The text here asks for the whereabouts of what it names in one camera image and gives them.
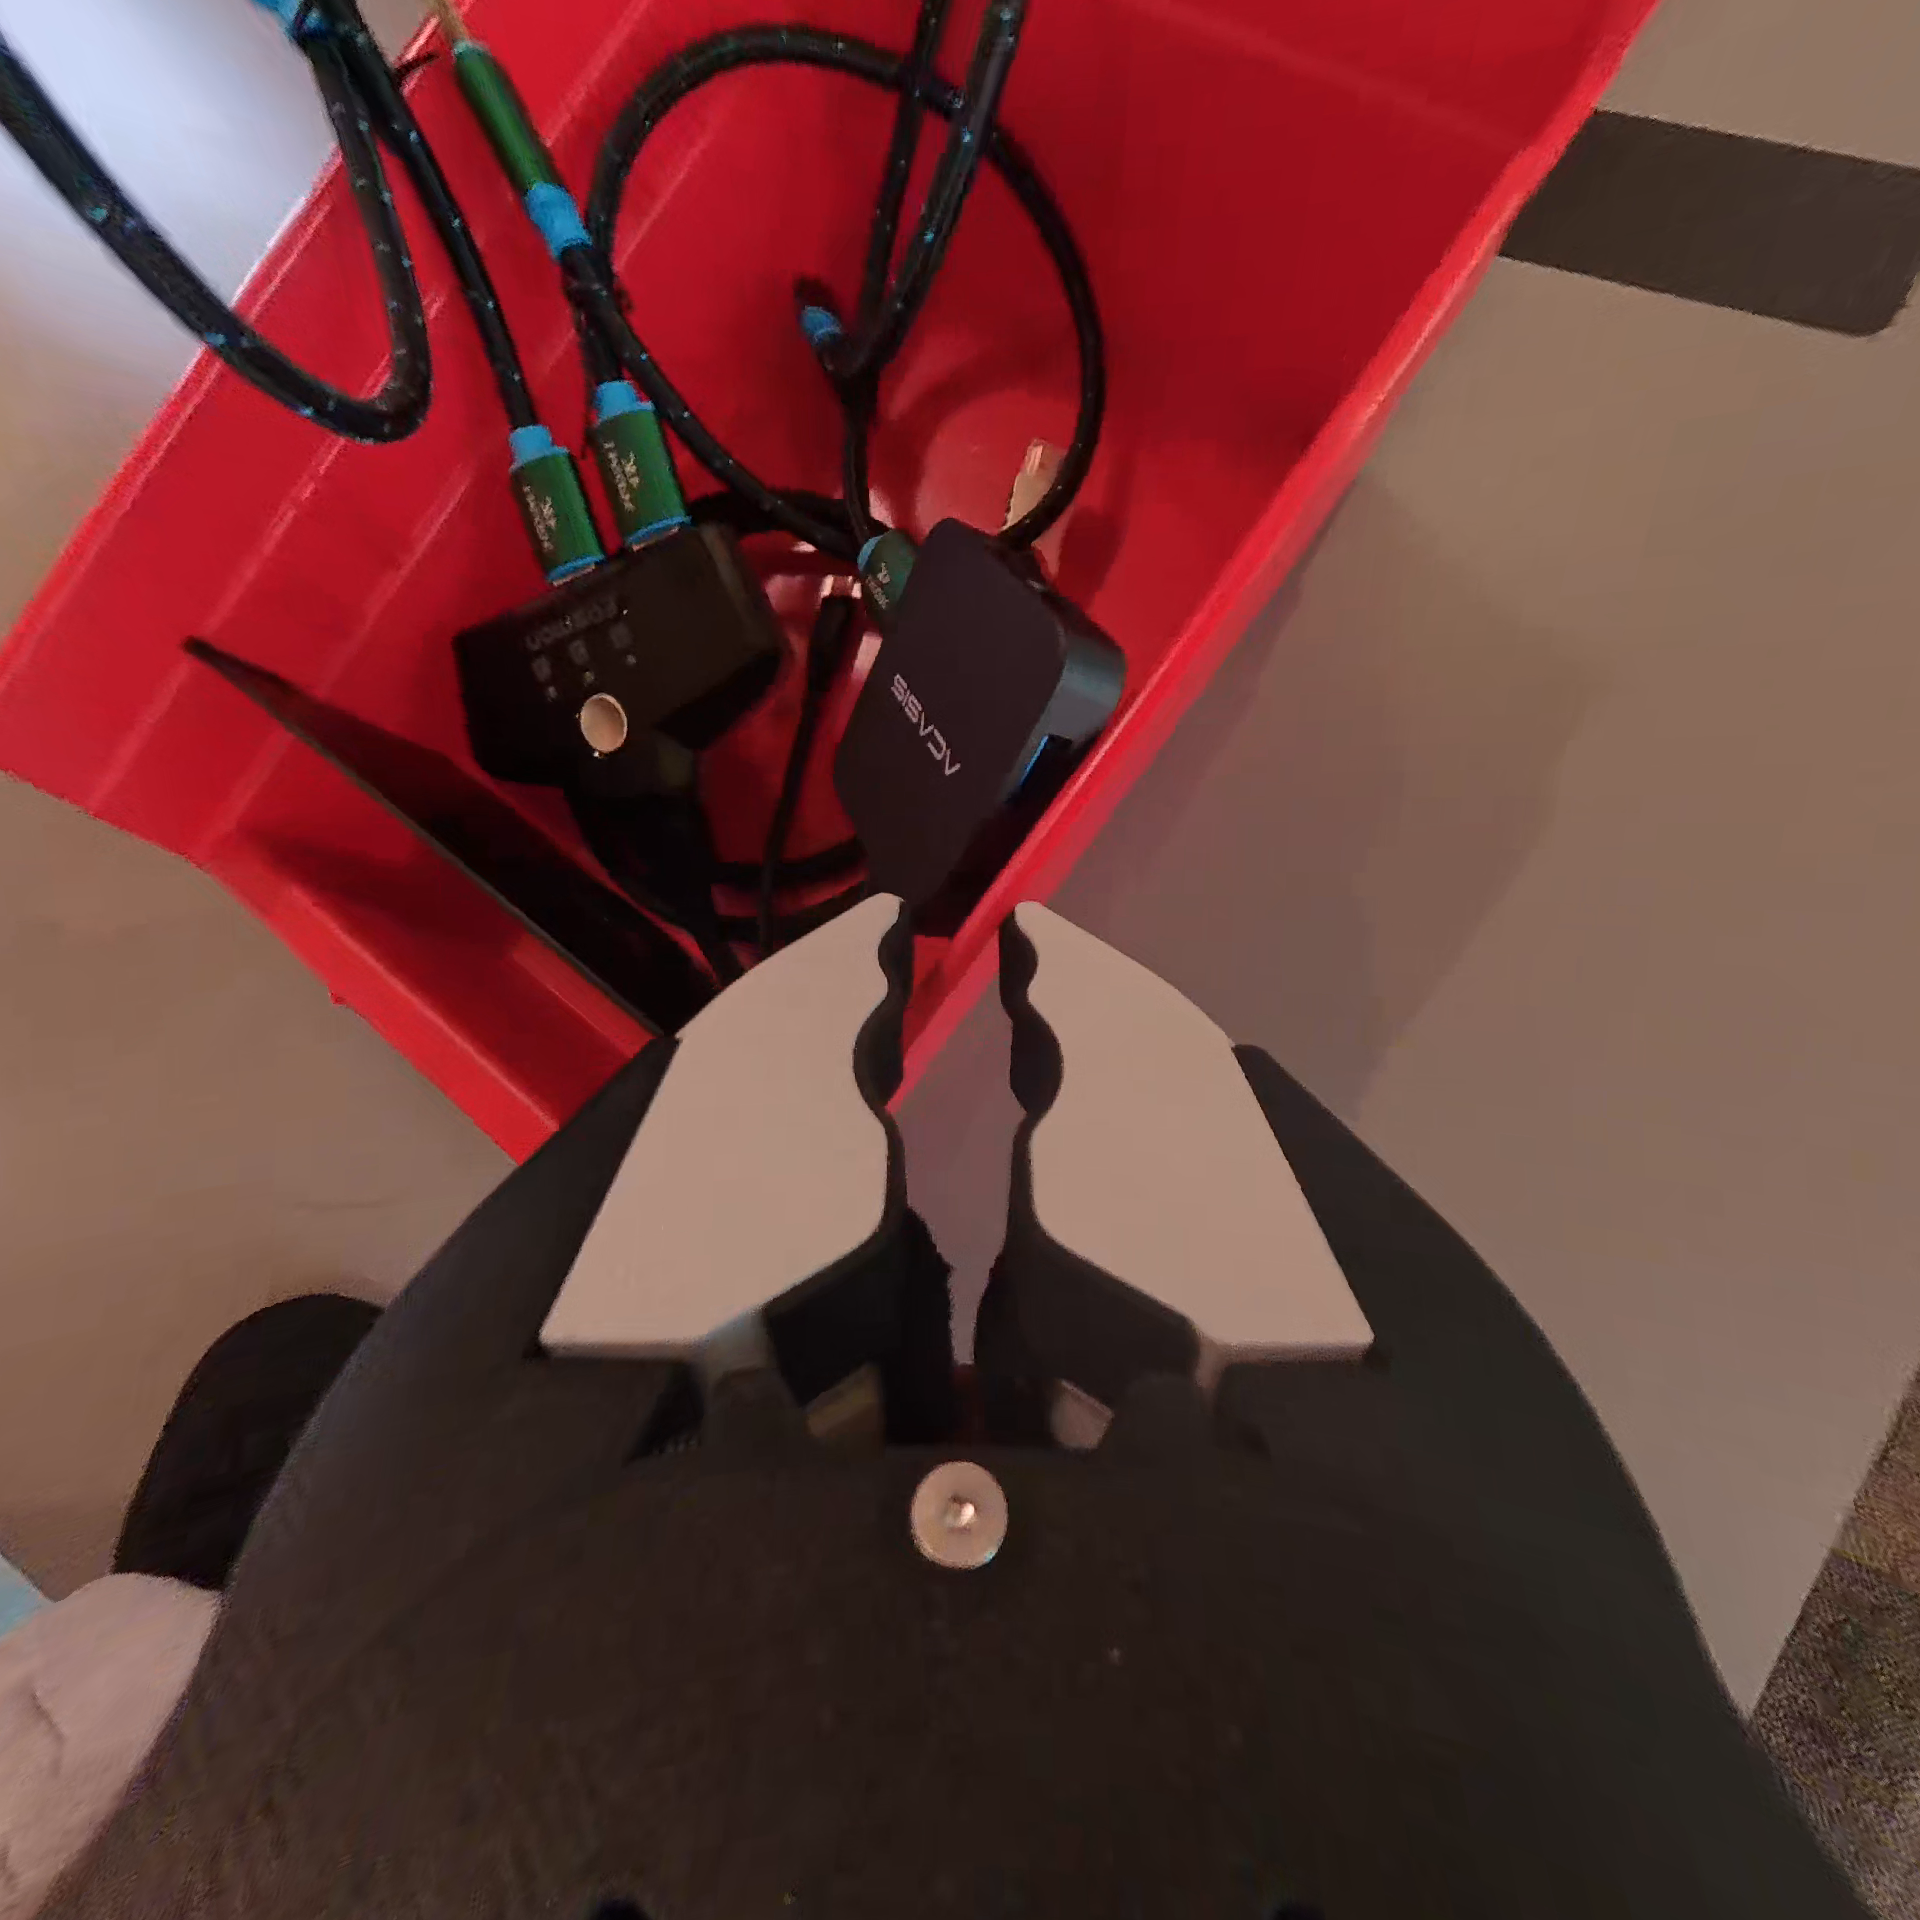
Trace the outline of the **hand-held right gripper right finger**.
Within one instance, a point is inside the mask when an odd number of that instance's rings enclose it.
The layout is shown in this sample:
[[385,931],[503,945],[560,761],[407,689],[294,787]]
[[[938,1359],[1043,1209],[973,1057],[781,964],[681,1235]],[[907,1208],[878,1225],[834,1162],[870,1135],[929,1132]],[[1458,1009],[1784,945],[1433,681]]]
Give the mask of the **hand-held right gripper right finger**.
[[1359,1360],[1374,1331],[1230,1036],[1040,904],[999,928],[1015,1136],[995,1312],[1040,1369]]

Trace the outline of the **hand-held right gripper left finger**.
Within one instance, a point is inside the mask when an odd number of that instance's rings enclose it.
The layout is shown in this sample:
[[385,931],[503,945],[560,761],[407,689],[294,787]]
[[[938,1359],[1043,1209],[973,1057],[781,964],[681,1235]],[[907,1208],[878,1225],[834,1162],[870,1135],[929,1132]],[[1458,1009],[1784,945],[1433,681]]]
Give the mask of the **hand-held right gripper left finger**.
[[541,1331],[568,1359],[854,1375],[897,1329],[891,1103],[914,931],[867,896],[725,988],[657,1092]]

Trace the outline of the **black hdmi adapter hub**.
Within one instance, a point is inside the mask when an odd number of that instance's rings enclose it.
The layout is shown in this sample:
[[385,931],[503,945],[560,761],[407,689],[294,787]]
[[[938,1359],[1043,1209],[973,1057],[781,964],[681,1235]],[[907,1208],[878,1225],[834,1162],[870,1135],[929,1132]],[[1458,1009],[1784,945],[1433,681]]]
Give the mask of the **black hdmi adapter hub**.
[[[923,938],[976,912],[1115,718],[1127,659],[1032,553],[961,519],[898,530],[827,592],[807,638],[799,732],[736,936],[768,959],[870,894],[898,896]],[[843,841],[792,855],[809,756],[859,626],[878,652],[833,752]]]

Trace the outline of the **black hdmi switch box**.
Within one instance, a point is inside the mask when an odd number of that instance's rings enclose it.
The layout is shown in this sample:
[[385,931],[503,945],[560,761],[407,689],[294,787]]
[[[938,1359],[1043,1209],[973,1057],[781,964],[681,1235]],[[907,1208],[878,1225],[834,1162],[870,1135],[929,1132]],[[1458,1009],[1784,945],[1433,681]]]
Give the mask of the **black hdmi switch box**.
[[[451,646],[469,752],[499,785],[560,798],[624,899],[683,936],[718,985],[857,900],[855,836],[797,847],[859,604],[824,594],[803,652],[728,515],[693,519]],[[757,850],[713,832],[707,761],[786,667],[801,714]]]

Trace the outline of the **red plastic bin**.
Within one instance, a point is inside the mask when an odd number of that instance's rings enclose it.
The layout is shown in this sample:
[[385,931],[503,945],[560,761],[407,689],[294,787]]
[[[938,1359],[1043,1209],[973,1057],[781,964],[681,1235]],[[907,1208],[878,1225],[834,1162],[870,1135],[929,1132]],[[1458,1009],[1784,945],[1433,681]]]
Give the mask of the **red plastic bin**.
[[[1614,75],[1646,4],[1033,4],[1002,123],[1103,320],[1090,475],[1043,548],[1127,655],[1119,724],[973,920],[919,947],[905,1079],[997,971],[1322,528]],[[794,313],[854,299],[895,103],[794,65],[709,80],[616,218],[641,340],[725,448],[834,497]],[[5,774],[205,867],[518,1159],[643,1028],[185,652],[206,638],[473,761],[451,643],[542,590],[510,424],[401,167],[431,415],[357,447],[202,354],[5,643]]]

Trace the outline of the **black bin divider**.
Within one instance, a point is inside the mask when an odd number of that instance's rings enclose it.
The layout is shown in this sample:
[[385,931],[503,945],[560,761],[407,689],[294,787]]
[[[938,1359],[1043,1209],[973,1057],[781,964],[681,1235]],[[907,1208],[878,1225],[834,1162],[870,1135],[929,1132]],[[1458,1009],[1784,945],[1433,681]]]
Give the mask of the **black bin divider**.
[[681,1031],[718,994],[671,932],[446,754],[327,705],[214,640],[185,638],[184,655],[323,756],[649,1036]]

